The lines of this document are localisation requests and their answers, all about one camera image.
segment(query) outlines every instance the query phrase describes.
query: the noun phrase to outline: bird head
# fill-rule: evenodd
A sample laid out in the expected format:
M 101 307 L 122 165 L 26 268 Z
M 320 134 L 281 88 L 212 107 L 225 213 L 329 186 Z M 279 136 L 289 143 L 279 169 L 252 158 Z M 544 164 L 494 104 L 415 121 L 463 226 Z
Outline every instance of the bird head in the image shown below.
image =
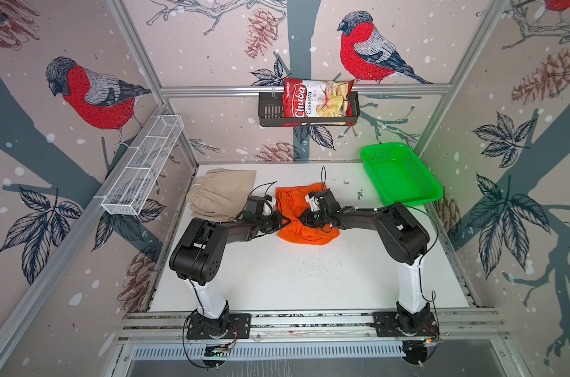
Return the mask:
M 364 23 L 373 23 L 373 17 L 369 12 L 364 10 L 357 10 L 346 14 L 346 17 L 342 19 L 337 27 L 337 31 L 341 31 L 345 36 L 349 36 L 350 33 L 356 28 L 356 26 Z
M 57 57 L 50 62 L 46 68 L 46 79 L 53 95 L 56 96 L 59 93 L 63 95 L 71 94 L 67 75 L 77 66 L 76 62 L 64 56 Z

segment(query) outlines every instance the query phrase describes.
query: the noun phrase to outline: white tabletop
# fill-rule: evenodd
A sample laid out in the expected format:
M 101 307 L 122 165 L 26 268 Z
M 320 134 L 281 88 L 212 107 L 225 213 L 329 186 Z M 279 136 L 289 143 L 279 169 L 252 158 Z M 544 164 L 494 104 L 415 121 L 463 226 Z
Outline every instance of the white tabletop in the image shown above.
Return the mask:
M 274 195 L 276 187 L 320 182 L 323 166 L 326 185 L 342 207 L 381 207 L 361 163 L 201 165 L 197 176 L 219 167 L 256 170 L 256 186 L 278 180 L 268 190 Z M 262 195 L 265 189 L 262 187 L 256 194 Z M 428 231 L 431 246 L 436 238 L 432 223 L 424 214 L 410 211 Z M 176 240 L 190 221 L 187 205 Z M 467 300 L 440 242 L 426 254 L 424 263 L 424 292 L 436 291 L 436 307 L 466 308 Z M 227 244 L 214 280 L 220 283 L 230 310 L 385 309 L 395 308 L 398 300 L 397 268 L 398 262 L 388 255 L 372 230 L 341 230 L 340 236 L 323 246 L 292 244 L 274 233 L 250 242 Z M 192 311 L 196 306 L 195 295 L 166 263 L 151 311 Z

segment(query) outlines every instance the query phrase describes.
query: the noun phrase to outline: green plastic basket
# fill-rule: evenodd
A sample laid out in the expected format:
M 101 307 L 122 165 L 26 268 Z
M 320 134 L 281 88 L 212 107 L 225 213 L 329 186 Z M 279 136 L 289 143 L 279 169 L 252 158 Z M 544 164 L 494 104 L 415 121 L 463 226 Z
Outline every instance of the green plastic basket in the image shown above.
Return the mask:
M 438 181 L 405 144 L 369 145 L 360 157 L 384 206 L 397 201 L 408 206 L 423 205 L 442 197 Z

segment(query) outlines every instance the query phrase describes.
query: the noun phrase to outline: bag of chips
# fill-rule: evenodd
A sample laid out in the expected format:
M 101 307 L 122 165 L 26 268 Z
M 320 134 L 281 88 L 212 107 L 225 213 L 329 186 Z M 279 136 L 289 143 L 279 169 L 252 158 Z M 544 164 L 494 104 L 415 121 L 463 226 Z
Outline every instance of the bag of chips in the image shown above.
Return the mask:
M 348 95 L 352 91 L 353 83 L 354 80 L 336 83 L 285 78 L 283 115 L 284 117 L 352 117 Z M 353 125 L 353 123 L 345 122 L 304 123 L 303 125 L 313 124 Z M 302 125 L 302 123 L 283 125 Z

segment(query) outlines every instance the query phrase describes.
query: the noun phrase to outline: white wire basket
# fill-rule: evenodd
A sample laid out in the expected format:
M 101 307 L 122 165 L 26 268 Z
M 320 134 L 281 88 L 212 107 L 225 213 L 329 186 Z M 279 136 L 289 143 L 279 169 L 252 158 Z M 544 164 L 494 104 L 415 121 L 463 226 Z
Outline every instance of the white wire basket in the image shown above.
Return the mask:
M 155 119 L 153 127 L 101 203 L 108 213 L 140 214 L 183 127 L 183 120 L 178 115 L 160 115 Z

